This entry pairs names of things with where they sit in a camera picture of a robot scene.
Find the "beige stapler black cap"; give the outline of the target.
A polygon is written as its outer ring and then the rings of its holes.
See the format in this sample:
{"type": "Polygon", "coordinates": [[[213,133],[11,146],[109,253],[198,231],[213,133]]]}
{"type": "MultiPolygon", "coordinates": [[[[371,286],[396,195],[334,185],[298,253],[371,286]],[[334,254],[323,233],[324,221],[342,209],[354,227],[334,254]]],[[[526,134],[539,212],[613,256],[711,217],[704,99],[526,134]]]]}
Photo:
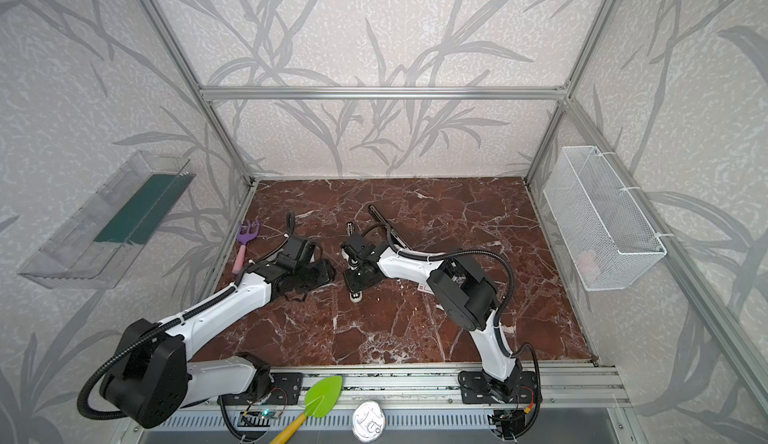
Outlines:
{"type": "Polygon", "coordinates": [[[349,290],[350,300],[357,304],[362,301],[362,279],[361,277],[354,277],[353,274],[360,269],[366,254],[368,242],[362,236],[361,231],[354,222],[348,222],[346,224],[346,233],[347,237],[341,245],[342,256],[348,265],[348,270],[344,274],[344,279],[349,290]]]}

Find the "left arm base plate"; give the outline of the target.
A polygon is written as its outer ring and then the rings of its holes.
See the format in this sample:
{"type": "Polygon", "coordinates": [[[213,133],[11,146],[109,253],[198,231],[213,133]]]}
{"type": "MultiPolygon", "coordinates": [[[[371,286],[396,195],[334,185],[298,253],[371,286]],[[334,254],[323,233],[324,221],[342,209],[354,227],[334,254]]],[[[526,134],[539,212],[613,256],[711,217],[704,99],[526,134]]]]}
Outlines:
{"type": "Polygon", "coordinates": [[[304,375],[300,372],[278,372],[257,375],[254,382],[240,394],[223,397],[227,406],[233,405],[297,405],[304,375]]]}

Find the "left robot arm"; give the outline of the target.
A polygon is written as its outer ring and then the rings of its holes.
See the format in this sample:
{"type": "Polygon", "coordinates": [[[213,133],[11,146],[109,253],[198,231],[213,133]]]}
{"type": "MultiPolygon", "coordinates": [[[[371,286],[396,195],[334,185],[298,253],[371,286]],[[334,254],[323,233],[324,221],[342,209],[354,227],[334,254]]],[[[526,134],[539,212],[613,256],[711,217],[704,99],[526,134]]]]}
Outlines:
{"type": "Polygon", "coordinates": [[[331,283],[336,272],[317,243],[295,234],[286,216],[283,242],[244,266],[235,279],[197,305],[159,322],[139,319],[122,334],[115,353],[89,377],[76,399],[94,421],[130,418],[153,428],[177,410],[225,395],[262,400],[273,387],[270,366],[239,353],[197,362],[195,355],[220,333],[281,296],[303,295],[331,283]]]}

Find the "white red staple box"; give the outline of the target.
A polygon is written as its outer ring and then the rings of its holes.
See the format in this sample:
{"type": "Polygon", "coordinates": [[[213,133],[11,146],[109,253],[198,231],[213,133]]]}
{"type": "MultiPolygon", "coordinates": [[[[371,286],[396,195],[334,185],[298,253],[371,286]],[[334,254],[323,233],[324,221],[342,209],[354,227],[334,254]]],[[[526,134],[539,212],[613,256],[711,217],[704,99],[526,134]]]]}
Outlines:
{"type": "Polygon", "coordinates": [[[418,289],[419,292],[433,295],[433,291],[431,290],[431,288],[427,284],[420,283],[417,286],[417,289],[418,289]]]}

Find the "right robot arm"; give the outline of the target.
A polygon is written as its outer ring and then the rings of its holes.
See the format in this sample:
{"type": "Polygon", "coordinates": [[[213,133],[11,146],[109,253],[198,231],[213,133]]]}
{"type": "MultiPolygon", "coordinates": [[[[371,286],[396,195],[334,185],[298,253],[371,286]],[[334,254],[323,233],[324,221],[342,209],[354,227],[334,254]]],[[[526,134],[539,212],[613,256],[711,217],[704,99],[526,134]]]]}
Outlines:
{"type": "Polygon", "coordinates": [[[349,222],[341,249],[348,263],[343,277],[352,302],[360,302],[365,290],[385,279],[412,281],[427,287],[446,315],[469,332],[488,385],[500,392],[511,391],[522,368],[519,353],[511,350],[500,329],[501,316],[516,285],[515,273],[504,258],[483,249],[415,251],[401,244],[388,223],[360,231],[349,222]],[[505,269],[509,285],[504,299],[497,298],[498,286],[475,260],[477,256],[489,257],[505,269]]]}

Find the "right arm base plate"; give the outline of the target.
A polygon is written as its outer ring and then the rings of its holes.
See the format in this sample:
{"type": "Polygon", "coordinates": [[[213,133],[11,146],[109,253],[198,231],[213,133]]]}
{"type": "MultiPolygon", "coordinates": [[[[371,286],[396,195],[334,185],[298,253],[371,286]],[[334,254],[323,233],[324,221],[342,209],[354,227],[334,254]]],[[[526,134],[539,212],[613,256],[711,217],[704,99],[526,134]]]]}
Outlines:
{"type": "Polygon", "coordinates": [[[541,402],[538,375],[516,366],[503,381],[483,371],[461,371],[458,374],[463,404],[514,404],[529,406],[541,402]]]}

